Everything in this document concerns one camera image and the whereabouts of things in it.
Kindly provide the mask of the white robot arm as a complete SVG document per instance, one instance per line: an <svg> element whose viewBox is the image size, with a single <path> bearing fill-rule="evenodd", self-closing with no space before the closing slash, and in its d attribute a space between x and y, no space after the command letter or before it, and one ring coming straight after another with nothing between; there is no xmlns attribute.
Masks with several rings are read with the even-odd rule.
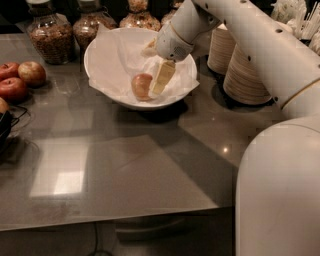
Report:
<svg viewBox="0 0 320 256"><path fill-rule="evenodd" d="M224 25L284 119L246 148L236 184L236 256L320 256L320 57L251 0L184 0L155 53L182 61Z"/></svg>

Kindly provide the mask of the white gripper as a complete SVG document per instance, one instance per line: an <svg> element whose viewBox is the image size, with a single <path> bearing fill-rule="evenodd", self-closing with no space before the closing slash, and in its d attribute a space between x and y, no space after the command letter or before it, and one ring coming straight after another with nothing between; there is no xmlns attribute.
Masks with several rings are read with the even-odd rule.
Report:
<svg viewBox="0 0 320 256"><path fill-rule="evenodd" d="M175 62L183 61L194 48L192 34L183 26L167 23L161 28L156 39L152 39L141 51L143 57L160 56L163 60L158 67L149 89L149 96L157 98L170 82L176 71Z"/></svg>

